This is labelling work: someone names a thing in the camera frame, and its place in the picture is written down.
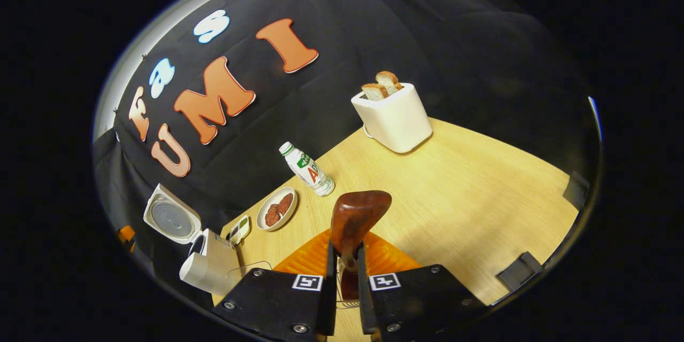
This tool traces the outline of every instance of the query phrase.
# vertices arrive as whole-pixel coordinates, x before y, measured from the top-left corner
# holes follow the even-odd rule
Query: bottle
[[[279,149],[290,169],[313,189],[318,196],[326,196],[335,189],[332,181],[310,156],[285,142]]]

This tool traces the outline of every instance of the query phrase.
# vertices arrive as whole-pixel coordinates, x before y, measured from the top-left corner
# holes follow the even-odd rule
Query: white plate
[[[271,204],[280,203],[281,200],[283,200],[284,196],[286,196],[289,193],[292,194],[292,203],[290,204],[290,207],[287,209],[287,212],[284,213],[284,215],[281,217],[281,220],[276,222],[276,224],[274,224],[271,227],[267,226],[266,213],[268,213],[268,208],[271,207]],[[292,187],[283,187],[278,191],[274,192],[273,195],[269,196],[269,198],[266,201],[264,201],[264,203],[261,205],[259,213],[256,214],[256,227],[259,227],[261,228],[261,230],[266,231],[278,230],[279,228],[283,227],[283,225],[285,225],[288,220],[290,220],[290,217],[292,217],[292,214],[295,212],[296,208],[297,193],[294,189],[292,189]]]

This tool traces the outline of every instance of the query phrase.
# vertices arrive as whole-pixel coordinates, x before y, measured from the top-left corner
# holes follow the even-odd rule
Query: meat patty
[[[266,225],[271,227],[281,220],[281,216],[278,214],[278,204],[271,204],[268,208],[268,213],[266,213]]]
[[[279,213],[285,215],[287,209],[290,208],[290,204],[292,204],[292,198],[294,198],[294,195],[292,195],[292,193],[289,193],[283,197],[281,202],[278,203],[278,212]]]

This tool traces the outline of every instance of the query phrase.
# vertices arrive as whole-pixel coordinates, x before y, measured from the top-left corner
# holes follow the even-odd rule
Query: wooden table
[[[505,296],[508,289],[496,275],[526,251],[540,263],[547,261],[569,232],[577,217],[577,209],[563,198],[570,177],[511,145],[430,121],[432,137],[408,154],[392,152],[362,129],[333,147],[316,160],[336,184],[324,198],[293,175],[282,186],[297,191],[298,208],[279,230],[256,227],[267,197],[254,204],[246,211],[252,232],[239,247],[242,266],[258,261],[276,266],[330,227],[341,194],[379,189],[393,202],[374,233],[423,266],[447,267],[486,305]],[[235,222],[224,226],[222,237]],[[221,299],[213,296],[215,304]],[[361,332],[357,308],[337,310],[329,340],[369,340]]]

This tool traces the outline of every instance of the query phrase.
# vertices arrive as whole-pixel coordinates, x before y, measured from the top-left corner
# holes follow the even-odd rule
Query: brown spatula
[[[392,196],[384,191],[350,192],[337,198],[332,211],[330,240],[345,267],[340,276],[343,300],[356,300],[359,297],[356,249],[391,203]]]

